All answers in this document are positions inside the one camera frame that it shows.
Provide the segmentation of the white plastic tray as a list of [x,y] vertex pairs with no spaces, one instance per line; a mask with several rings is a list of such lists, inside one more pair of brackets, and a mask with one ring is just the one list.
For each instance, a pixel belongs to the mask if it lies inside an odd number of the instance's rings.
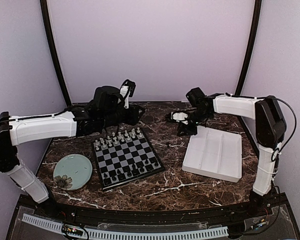
[[197,134],[190,137],[182,170],[237,183],[242,178],[242,136],[198,126]]

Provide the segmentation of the black and white chessboard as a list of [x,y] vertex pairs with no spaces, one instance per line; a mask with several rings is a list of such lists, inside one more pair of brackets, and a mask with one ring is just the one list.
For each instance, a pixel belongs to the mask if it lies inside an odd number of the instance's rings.
[[[100,142],[98,151],[95,150],[96,140]],[[140,127],[96,140],[91,143],[91,146],[101,187],[104,191],[165,170],[151,142]],[[102,148],[102,141],[105,141],[107,144],[105,149]],[[132,173],[133,164],[136,165],[138,170],[137,175]],[[127,172],[124,172],[123,167],[125,166],[128,166],[132,174],[131,177],[128,177]],[[121,174],[124,175],[123,180],[119,180],[117,169],[120,169]],[[108,178],[104,178],[104,173],[107,173]]]

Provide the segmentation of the black chess pawn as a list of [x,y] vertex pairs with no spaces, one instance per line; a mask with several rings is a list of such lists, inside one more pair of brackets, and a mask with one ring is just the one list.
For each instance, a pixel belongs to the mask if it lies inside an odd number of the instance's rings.
[[138,174],[138,169],[135,164],[132,165],[132,174],[136,176]]

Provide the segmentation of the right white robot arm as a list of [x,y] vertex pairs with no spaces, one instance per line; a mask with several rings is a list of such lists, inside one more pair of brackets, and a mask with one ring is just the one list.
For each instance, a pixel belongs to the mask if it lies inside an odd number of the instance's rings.
[[228,114],[255,121],[259,149],[252,194],[264,196],[278,171],[279,154],[285,146],[287,124],[274,96],[247,97],[194,88],[186,95],[192,110],[173,111],[167,119],[178,123],[177,135],[190,136],[182,170],[210,178],[238,182],[242,177],[242,138],[236,133],[202,126],[214,114]]

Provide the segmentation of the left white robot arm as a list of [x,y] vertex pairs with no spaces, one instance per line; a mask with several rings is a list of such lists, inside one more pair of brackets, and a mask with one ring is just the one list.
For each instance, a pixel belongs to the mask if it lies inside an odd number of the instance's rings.
[[39,159],[54,138],[84,137],[101,133],[119,124],[134,126],[145,113],[138,105],[115,107],[112,110],[89,110],[73,105],[59,113],[30,116],[0,114],[0,173],[6,174],[26,192],[50,218],[57,218],[60,206],[53,201],[48,187],[37,178]]

